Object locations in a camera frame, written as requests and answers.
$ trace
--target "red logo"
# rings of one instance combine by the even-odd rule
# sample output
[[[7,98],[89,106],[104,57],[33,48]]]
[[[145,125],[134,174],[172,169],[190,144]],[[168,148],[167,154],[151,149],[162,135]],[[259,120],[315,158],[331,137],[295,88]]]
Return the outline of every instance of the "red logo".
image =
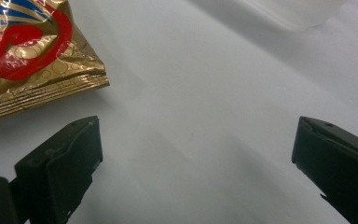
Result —
[[[0,77],[7,80],[20,80],[40,71],[59,58],[68,48],[72,39],[72,24],[68,17],[49,6],[43,0],[35,0],[43,6],[58,24],[58,35],[51,47],[35,58],[20,58],[8,52],[13,46],[31,47],[38,43],[43,31],[32,24],[12,24],[0,33]]]

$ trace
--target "foil packaging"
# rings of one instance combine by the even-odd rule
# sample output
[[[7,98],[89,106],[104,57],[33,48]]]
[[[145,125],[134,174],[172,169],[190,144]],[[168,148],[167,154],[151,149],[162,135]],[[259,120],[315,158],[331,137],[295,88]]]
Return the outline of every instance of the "foil packaging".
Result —
[[[108,85],[67,0],[0,0],[0,117]]]

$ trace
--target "white table surface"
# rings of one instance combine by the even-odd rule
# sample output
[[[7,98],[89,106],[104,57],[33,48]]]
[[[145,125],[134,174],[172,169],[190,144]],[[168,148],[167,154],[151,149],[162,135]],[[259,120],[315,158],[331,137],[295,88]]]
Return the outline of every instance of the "white table surface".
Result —
[[[348,223],[290,159],[299,116],[358,135],[358,1],[302,33],[235,0],[71,5],[112,85],[0,119],[0,176],[98,115],[104,161],[69,223]]]

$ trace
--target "plastic container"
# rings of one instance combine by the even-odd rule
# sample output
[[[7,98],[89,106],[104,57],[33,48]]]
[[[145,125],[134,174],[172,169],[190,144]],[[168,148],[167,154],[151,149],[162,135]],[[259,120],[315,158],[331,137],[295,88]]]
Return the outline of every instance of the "plastic container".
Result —
[[[235,0],[281,28],[300,31],[321,24],[346,0]]]

